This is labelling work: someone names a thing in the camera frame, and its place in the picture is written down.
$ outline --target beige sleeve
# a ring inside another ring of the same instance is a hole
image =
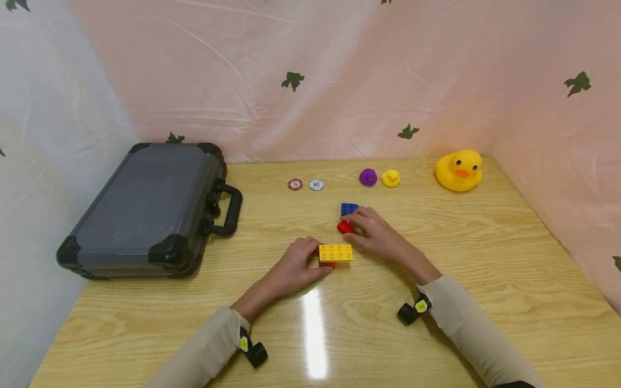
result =
[[[250,324],[222,307],[164,364],[144,388],[203,388],[239,347],[240,327]]]
[[[433,319],[488,387],[515,381],[545,387],[528,361],[455,279],[443,275],[419,289],[431,301]]]

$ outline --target blue lego brick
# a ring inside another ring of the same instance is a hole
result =
[[[353,213],[358,208],[356,204],[341,204],[341,217]]]

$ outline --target yellow lego brick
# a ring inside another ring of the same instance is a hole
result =
[[[353,261],[351,245],[319,245],[319,261],[321,263]]]

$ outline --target yellow rubber duck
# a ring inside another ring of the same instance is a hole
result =
[[[399,173],[395,169],[386,170],[382,174],[382,183],[388,187],[395,187],[401,182],[401,178],[399,177]]]
[[[449,190],[468,191],[475,187],[483,175],[481,155],[473,150],[461,150],[444,156],[435,165],[435,177]]]

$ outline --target purple rubber duck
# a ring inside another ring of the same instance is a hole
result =
[[[365,168],[360,173],[360,183],[365,186],[373,186],[378,182],[378,175],[373,168]]]

